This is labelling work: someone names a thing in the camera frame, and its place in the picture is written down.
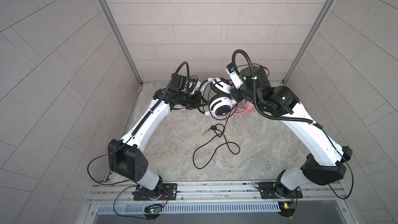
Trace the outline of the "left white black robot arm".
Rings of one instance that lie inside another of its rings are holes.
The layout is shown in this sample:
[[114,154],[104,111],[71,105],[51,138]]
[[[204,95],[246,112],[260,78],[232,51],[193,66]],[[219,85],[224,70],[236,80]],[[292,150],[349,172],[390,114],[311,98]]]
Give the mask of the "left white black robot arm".
[[150,199],[156,200],[161,196],[163,179],[148,169],[149,162],[143,154],[145,147],[175,105],[187,110],[199,106],[202,98],[200,85],[196,76],[173,74],[171,85],[155,92],[149,107],[134,127],[120,140],[113,139],[108,144],[110,170],[137,183]]

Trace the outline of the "pink headphones with cable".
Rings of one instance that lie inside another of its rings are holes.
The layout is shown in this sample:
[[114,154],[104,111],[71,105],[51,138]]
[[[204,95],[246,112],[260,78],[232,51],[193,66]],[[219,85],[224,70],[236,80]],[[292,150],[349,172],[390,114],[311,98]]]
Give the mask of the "pink headphones with cable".
[[253,110],[255,110],[255,106],[251,102],[243,100],[237,103],[233,115],[242,116],[249,112],[252,112]]

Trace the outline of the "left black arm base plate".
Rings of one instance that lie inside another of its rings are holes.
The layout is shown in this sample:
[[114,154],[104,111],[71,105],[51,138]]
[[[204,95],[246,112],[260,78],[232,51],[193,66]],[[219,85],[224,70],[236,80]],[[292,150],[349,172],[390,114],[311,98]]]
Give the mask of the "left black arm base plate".
[[137,185],[136,190],[132,192],[134,201],[157,201],[162,199],[175,200],[177,194],[177,184],[158,183],[154,190],[147,189]]

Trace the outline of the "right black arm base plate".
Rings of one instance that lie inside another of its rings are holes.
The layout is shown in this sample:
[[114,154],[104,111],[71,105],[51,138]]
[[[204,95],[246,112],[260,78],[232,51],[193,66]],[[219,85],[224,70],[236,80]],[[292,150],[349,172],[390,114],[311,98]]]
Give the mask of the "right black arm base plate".
[[281,183],[276,184],[274,181],[255,183],[254,187],[259,190],[262,199],[303,198],[303,194],[299,187],[297,187],[295,190],[289,190]]

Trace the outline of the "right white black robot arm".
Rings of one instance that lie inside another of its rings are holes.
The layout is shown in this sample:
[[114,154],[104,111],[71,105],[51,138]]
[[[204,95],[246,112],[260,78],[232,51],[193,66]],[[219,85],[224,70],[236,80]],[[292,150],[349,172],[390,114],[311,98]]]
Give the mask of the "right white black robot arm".
[[282,121],[310,151],[303,165],[279,174],[272,191],[287,198],[309,182],[324,186],[343,179],[350,169],[351,148],[334,142],[290,88],[272,87],[264,70],[262,66],[247,67],[241,75],[236,65],[229,64],[226,71],[233,83],[232,96],[250,101],[267,119]]

